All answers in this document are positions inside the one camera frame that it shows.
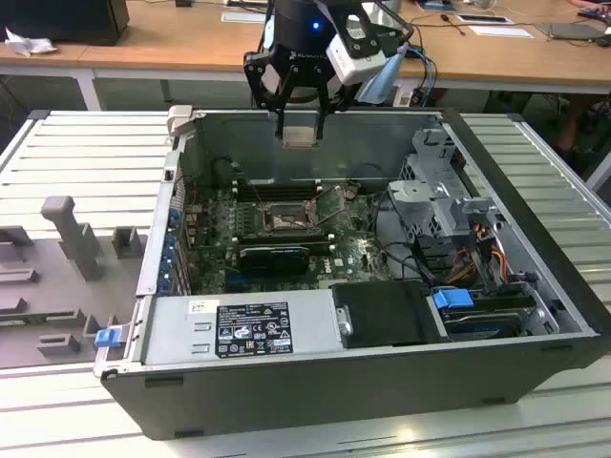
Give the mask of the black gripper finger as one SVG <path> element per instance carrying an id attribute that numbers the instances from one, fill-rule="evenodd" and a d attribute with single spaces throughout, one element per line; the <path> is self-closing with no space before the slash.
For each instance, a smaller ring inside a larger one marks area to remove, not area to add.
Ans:
<path id="1" fill-rule="evenodd" d="M 317 140 L 321 140 L 327 117 L 344 112 L 352 105 L 357 95 L 357 84 L 342 83 L 331 67 L 315 66 L 313 86 L 319 101 L 315 135 Z"/>
<path id="2" fill-rule="evenodd" d="M 271 67 L 279 76 L 279 83 L 274 92 L 269 91 L 263 83 L 263 75 Z M 270 52 L 246 52 L 243 57 L 243 69 L 252 96 L 260 109 L 277 115 L 275 136 L 284 136 L 284 109 L 295 89 L 295 64 L 290 58 L 290 50 L 271 50 Z"/>

